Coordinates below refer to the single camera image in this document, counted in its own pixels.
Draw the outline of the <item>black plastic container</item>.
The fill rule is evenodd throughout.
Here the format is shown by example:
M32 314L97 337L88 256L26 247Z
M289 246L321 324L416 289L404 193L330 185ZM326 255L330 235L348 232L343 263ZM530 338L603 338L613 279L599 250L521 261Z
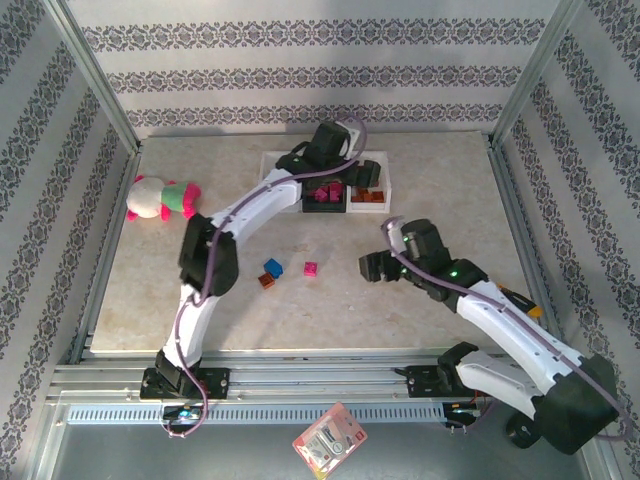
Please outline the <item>black plastic container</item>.
M345 191L342 196L339 196L339 201L336 203L314 202L309 198L310 193L313 190L322 188L325 190L327 186L334 186L335 183L341 183L345 186ZM315 177L304 180L302 182L302 197L301 197L301 211L303 213L345 213L347 206L347 186L340 174L331 174L324 177Z

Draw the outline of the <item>aluminium frame post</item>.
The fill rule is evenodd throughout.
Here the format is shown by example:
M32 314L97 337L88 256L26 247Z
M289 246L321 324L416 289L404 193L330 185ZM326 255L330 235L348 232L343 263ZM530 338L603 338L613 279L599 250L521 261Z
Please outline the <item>aluminium frame post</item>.
M522 75L504 105L494 129L486 136L487 146L491 149L496 149L510 132L530 93L539 82L546 65L553 57L555 49L583 3L584 0L559 0L538 44L523 69Z
M66 0L41 0L41 3L127 151L137 153L140 140Z

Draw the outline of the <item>long aluminium rail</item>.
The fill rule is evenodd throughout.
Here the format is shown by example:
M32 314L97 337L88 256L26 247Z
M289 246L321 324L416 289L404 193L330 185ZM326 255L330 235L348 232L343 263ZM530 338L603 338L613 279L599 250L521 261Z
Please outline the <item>long aluminium rail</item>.
M433 365L443 348L355 348L316 350L211 351L201 365L228 368L227 402L343 403L400 402L406 381L395 370ZM57 403L138 403L143 373L153 366L150 353L94 354L54 369L45 396Z

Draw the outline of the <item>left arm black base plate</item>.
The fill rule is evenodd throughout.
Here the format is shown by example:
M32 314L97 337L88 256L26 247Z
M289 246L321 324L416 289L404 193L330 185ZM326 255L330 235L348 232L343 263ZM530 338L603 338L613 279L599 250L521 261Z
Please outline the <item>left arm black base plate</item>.
M167 379L156 368L148 368L143 374L139 397L141 400L201 400L203 389L208 399L224 400L230 373L227 368L200 368L194 372L194 382L180 370Z

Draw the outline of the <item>pink blister pack card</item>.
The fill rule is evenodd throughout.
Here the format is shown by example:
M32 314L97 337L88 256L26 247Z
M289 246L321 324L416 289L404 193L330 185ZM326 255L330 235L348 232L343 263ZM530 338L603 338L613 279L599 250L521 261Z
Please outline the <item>pink blister pack card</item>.
M337 402L297 437L292 447L316 480L327 480L367 438L351 412Z

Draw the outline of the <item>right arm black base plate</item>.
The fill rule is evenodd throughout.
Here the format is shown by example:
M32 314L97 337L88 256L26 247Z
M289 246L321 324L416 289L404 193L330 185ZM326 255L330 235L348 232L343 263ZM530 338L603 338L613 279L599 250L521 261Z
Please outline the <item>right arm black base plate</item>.
M449 367L414 365L395 368L394 373L404 378L410 398L488 397L485 392L464 386L458 374Z

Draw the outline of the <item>white pink green plush toy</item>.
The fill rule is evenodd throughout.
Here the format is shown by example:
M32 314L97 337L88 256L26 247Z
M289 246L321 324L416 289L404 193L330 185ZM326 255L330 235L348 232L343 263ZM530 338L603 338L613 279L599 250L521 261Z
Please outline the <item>white pink green plush toy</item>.
M159 217L168 222L172 213L179 213L189 220L197 213L196 203L201 189L192 182L165 183L161 178L138 175L126 199L126 219Z

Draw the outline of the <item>aluminium side rail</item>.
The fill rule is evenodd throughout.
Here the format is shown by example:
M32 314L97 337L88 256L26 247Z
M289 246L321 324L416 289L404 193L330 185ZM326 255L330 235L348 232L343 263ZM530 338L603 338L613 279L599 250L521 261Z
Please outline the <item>aluminium side rail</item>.
M551 334L565 339L558 321L557 310L545 281L545 269L529 217L520 197L517 182L512 178L510 164L501 151L489 147L487 154L499 190L507 221L515 242L516 251L524 273L527 288L533 300L542 308L541 325Z
M91 289L86 298L85 306L78 329L71 342L66 361L68 364L78 364L83 358L86 341L95 330L104 295L107 288L110 272L115 258L117 245L126 216L126 197L129 187L139 168L143 147L140 146L132 153L123 171L119 184L118 195L115 199L108 229L105 233L100 256L96 264Z

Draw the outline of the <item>black yellow utility knife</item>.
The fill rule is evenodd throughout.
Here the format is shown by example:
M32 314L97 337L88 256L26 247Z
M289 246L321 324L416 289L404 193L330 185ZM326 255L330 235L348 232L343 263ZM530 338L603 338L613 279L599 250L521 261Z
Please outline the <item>black yellow utility knife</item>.
M543 315L543 309L533 300L523 294L507 288L502 284L498 284L501 293L513 303L519 310L527 314L529 317L539 320Z

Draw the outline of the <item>grey metal base panel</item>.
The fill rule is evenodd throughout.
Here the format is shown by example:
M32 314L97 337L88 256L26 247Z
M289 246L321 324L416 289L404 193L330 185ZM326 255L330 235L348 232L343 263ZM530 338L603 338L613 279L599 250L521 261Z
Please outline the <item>grey metal base panel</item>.
M310 425L211 425L172 439L159 425L70 425L70 407L47 418L19 480L316 480L292 447ZM623 480L609 445L566 456L548 443L521 450L498 407L476 427L362 424L367 440L328 480Z

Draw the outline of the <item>black round puck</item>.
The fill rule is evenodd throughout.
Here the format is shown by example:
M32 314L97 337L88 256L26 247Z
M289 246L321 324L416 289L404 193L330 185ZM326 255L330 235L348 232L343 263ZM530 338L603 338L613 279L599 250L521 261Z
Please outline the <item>black round puck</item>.
M516 412L509 418L505 433L511 443L520 449L530 448L541 438L534 421L521 412Z

